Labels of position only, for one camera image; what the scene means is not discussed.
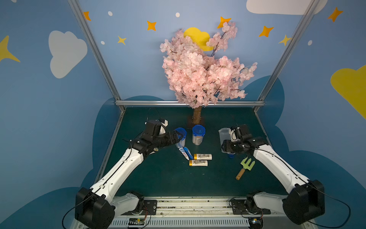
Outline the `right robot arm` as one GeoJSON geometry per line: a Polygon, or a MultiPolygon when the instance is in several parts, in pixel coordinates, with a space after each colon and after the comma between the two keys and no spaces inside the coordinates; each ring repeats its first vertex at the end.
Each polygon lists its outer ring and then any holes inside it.
{"type": "Polygon", "coordinates": [[[300,225],[325,213],[324,186],[311,181],[284,161],[261,137],[253,137],[247,125],[219,131],[221,151],[230,155],[246,154],[261,162],[282,184],[287,195],[254,192],[247,195],[246,211],[260,214],[270,210],[285,214],[300,225]]]}

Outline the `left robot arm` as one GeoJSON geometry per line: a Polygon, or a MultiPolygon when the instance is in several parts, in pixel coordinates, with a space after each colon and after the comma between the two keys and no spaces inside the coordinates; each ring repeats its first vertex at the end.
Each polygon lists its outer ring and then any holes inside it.
{"type": "Polygon", "coordinates": [[[119,161],[89,189],[81,188],[76,195],[74,217],[90,229],[106,229],[113,219],[125,213],[145,211],[144,196],[130,192],[122,197],[115,195],[129,175],[152,153],[175,145],[183,135],[176,130],[167,131],[165,119],[149,120],[145,129],[135,139],[119,161]]]}

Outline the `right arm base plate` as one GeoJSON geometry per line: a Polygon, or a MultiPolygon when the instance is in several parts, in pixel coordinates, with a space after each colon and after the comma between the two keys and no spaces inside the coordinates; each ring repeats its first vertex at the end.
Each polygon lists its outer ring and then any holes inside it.
{"type": "Polygon", "coordinates": [[[252,199],[235,199],[229,200],[234,215],[270,215],[271,211],[268,209],[261,209],[256,206],[252,199]]]}

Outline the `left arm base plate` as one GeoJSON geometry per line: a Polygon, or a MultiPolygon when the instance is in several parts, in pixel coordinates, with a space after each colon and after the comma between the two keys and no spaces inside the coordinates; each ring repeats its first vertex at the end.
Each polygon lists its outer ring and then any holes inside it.
{"type": "Polygon", "coordinates": [[[142,207],[141,210],[132,212],[129,211],[127,213],[124,213],[124,216],[140,216],[140,215],[145,215],[146,213],[148,213],[148,215],[156,215],[157,212],[157,200],[156,199],[148,199],[148,200],[144,200],[144,205],[142,207]]]}

